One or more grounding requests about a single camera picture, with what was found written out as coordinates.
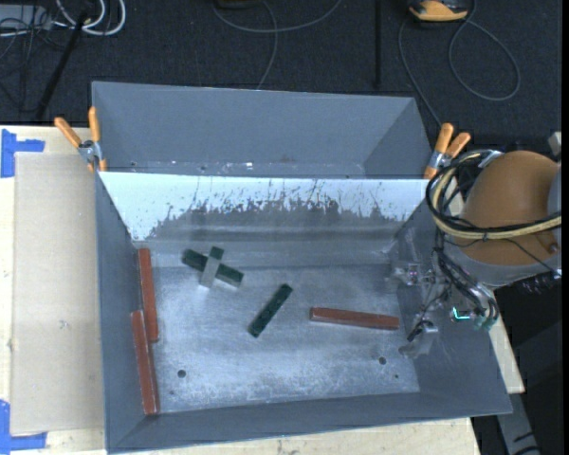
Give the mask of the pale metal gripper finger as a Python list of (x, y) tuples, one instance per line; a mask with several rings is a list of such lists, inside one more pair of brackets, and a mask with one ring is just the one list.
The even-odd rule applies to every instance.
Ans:
[(407, 337), (407, 342), (398, 348), (404, 357), (416, 359), (422, 355), (427, 355), (434, 341), (437, 339), (439, 328), (429, 320), (422, 320)]
[(398, 287), (421, 287), (431, 281), (431, 274), (419, 263), (392, 263), (385, 276), (386, 284), (393, 290)]

